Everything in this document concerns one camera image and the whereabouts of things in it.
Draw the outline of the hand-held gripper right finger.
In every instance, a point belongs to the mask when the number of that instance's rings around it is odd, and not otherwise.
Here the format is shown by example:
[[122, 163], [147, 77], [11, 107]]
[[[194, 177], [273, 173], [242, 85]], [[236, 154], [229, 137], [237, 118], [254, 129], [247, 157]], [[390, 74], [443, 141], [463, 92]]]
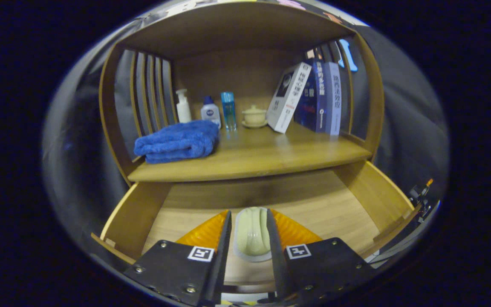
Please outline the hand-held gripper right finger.
[[282, 247], [273, 212], [266, 220], [277, 304], [325, 304], [364, 286], [377, 274], [342, 239]]

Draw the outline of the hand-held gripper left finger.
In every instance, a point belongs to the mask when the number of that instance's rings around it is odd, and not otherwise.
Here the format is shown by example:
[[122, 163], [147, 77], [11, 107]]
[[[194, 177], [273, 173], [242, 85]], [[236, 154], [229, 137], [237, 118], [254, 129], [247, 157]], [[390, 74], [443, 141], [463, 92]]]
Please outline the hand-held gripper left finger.
[[213, 225], [210, 242], [159, 240], [124, 275], [142, 291], [171, 306], [220, 304], [230, 245], [231, 212], [220, 212], [206, 224]]

